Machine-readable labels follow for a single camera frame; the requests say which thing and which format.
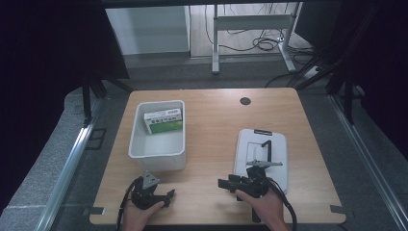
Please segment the grey flat board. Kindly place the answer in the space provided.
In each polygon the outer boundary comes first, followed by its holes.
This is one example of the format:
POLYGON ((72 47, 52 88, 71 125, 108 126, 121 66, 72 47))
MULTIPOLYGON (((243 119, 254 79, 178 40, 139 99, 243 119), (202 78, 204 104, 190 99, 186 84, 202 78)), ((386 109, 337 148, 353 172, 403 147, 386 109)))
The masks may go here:
POLYGON ((266 170, 268 177, 275 180, 284 193, 288 190, 288 152, 287 141, 284 135, 265 130, 242 129, 238 135, 234 173, 246 176, 249 168, 248 162, 253 160, 267 162, 267 149, 262 147, 265 141, 272 142, 272 157, 274 163, 282 163, 282 166, 269 167, 266 170))

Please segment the person's right hand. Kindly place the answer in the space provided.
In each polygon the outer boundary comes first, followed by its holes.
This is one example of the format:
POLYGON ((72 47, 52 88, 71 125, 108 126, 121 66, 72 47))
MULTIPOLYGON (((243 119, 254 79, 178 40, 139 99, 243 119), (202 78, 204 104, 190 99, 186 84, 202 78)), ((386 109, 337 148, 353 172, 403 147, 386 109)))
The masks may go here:
POLYGON ((260 220, 270 231, 291 231, 284 221, 283 202, 273 190, 268 190, 264 196, 259 198, 236 190, 236 196, 254 209, 260 220))

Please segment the silver metal rail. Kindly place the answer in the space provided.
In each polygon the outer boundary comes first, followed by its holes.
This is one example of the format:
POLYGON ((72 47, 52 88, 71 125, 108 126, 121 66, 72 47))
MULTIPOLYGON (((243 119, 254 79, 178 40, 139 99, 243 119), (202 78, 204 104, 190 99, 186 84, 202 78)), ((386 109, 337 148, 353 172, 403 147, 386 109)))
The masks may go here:
POLYGON ((342 103, 339 99, 332 95, 329 95, 328 99, 331 101, 342 126, 350 137, 351 142, 353 143, 371 178, 371 181, 381 195, 399 231, 408 231, 408 213, 406 212, 405 207, 402 205, 395 191, 392 189, 377 163, 372 158, 368 147, 363 142, 357 129, 345 117, 342 103))
POLYGON ((90 111, 95 113, 95 116, 89 121, 88 125, 83 125, 73 144, 69 155, 65 161, 61 174, 56 181, 55 187, 50 194, 50 197, 45 204, 44 209, 39 217, 38 223, 34 231, 50 231, 56 215, 63 203, 65 194, 71 182, 71 179, 76 171, 77 166, 82 158, 83 152, 87 146, 90 134, 94 124, 98 119, 98 113, 103 104, 102 99, 96 99, 92 104, 90 111))

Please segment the white metal desk frame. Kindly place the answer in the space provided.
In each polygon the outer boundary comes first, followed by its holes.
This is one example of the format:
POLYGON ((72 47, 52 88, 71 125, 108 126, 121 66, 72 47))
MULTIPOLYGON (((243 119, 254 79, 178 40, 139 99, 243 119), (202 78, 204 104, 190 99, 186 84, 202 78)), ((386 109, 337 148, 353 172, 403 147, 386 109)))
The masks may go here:
POLYGON ((217 5, 214 5, 212 73, 219 74, 219 45, 217 41, 219 31, 265 29, 285 31, 285 35, 278 40, 278 48, 288 71, 294 73, 295 66, 288 53, 288 45, 299 7, 300 3, 296 2, 293 11, 286 14, 219 16, 217 5))

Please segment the white power strip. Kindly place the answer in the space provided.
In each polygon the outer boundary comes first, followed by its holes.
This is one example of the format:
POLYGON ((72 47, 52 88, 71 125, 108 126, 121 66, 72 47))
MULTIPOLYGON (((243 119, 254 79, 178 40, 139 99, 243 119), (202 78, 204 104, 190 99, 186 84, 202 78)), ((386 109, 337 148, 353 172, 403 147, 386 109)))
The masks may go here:
POLYGON ((317 65, 314 65, 303 75, 303 78, 305 80, 308 80, 314 77, 315 75, 317 75, 320 71, 321 71, 321 68, 317 65))

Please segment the black tripod stand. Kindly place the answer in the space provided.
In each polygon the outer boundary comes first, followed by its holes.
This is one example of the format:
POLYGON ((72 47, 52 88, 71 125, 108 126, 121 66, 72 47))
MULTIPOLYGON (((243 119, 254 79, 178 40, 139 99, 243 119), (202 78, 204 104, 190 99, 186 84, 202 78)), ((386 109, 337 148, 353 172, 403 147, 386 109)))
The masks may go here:
POLYGON ((107 82, 113 84, 114 86, 122 90, 125 90, 128 93, 131 93, 134 90, 132 87, 108 75, 104 75, 104 74, 102 74, 101 76, 86 75, 83 78, 83 85, 82 85, 84 117, 85 117, 84 126, 85 127, 88 127, 92 121, 90 93, 93 92, 93 94, 97 98, 105 98, 108 95, 108 92, 103 84, 104 80, 106 80, 107 82))

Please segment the white plastic bin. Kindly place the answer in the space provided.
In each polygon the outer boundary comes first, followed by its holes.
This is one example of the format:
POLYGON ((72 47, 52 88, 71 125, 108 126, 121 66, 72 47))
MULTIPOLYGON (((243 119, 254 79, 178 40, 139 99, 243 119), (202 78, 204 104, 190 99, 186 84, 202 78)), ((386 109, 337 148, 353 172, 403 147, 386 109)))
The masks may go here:
POLYGON ((186 165, 185 102, 170 100, 140 103, 136 108, 128 155, 145 170, 183 169, 186 165), (146 113, 175 108, 182 110, 182 129, 158 134, 148 132, 143 118, 146 113))

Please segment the green and white box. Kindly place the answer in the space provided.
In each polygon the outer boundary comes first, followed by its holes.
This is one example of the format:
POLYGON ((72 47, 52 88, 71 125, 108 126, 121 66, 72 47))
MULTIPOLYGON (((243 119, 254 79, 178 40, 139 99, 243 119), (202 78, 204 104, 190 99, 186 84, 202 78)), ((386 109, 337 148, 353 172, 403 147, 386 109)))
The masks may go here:
POLYGON ((176 131, 183 128, 182 110, 179 108, 146 113, 143 118, 150 134, 176 131))

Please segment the dark curtain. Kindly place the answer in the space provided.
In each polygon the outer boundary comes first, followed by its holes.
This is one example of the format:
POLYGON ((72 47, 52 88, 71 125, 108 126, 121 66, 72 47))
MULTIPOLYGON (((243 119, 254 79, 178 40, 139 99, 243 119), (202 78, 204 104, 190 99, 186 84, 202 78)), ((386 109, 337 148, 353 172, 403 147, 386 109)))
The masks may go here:
POLYGON ((125 78, 102 0, 0 0, 0 213, 85 79, 125 78))
POLYGON ((408 0, 305 0, 295 32, 326 58, 326 90, 363 90, 362 106, 408 159, 408 0))

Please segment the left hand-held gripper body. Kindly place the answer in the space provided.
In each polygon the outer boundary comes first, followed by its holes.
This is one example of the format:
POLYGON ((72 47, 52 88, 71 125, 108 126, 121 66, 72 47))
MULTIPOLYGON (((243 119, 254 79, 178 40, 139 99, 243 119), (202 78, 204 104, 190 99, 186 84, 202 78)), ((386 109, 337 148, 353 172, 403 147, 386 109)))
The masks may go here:
POLYGON ((140 176, 133 182, 131 187, 131 200, 142 210, 147 210, 154 204, 164 201, 163 195, 155 195, 160 179, 154 176, 149 171, 146 171, 143 176, 140 176))

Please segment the black metal stand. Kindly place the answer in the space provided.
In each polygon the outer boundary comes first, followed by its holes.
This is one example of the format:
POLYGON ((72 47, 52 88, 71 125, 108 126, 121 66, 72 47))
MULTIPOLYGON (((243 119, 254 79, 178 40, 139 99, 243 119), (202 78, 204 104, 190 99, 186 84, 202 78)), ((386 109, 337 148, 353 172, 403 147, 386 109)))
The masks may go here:
POLYGON ((353 124, 352 100, 354 99, 353 85, 354 70, 357 66, 355 61, 357 50, 378 9, 379 4, 377 2, 365 3, 359 14, 352 17, 340 37, 332 43, 335 58, 313 77, 294 87, 296 90, 304 90, 320 79, 329 76, 330 79, 325 86, 325 92, 332 95, 337 94, 340 89, 344 89, 343 114, 351 124, 353 124))

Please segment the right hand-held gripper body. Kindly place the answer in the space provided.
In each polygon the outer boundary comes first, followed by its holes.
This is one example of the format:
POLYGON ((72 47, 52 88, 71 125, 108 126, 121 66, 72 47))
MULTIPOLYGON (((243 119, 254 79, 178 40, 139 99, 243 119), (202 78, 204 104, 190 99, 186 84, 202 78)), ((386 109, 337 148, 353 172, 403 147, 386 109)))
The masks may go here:
POLYGON ((247 176, 241 177, 239 185, 237 186, 238 190, 255 198, 264 196, 269 190, 272 190, 280 198, 284 197, 284 193, 279 184, 266 174, 266 170, 269 167, 282 166, 282 163, 253 160, 248 162, 248 164, 249 168, 246 170, 247 176))

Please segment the black upright bracket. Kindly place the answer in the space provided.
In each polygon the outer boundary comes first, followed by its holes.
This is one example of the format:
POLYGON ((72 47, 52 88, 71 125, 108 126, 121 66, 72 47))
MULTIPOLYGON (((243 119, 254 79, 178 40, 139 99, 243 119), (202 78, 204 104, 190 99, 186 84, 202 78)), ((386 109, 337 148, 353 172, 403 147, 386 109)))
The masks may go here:
POLYGON ((272 157, 272 142, 271 140, 265 141, 263 144, 261 144, 262 147, 265 147, 267 149, 267 161, 271 162, 271 157, 272 157))

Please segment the grey table corner bracket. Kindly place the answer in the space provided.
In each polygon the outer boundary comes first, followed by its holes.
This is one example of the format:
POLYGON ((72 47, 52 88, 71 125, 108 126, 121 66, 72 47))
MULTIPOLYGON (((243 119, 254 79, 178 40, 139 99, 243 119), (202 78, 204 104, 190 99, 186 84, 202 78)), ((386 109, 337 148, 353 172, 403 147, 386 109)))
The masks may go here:
POLYGON ((355 218, 354 213, 343 206, 331 205, 330 211, 335 214, 345 215, 346 218, 355 218))

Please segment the white cabinet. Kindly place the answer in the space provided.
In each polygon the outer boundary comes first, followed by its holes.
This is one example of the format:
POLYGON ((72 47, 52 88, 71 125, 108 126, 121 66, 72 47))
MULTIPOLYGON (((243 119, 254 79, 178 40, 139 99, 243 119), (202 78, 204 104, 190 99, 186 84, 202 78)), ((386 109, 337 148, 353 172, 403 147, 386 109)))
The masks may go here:
POLYGON ((123 55, 190 51, 187 6, 107 9, 123 55))

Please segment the person's left hand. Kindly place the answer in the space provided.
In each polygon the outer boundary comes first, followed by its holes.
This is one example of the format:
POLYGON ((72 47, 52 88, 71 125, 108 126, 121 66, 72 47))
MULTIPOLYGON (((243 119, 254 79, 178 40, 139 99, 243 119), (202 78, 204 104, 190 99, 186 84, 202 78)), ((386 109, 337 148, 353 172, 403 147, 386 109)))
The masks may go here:
POLYGON ((164 207, 164 202, 160 201, 147 210, 138 208, 131 200, 124 206, 121 231, 143 231, 149 219, 164 207))

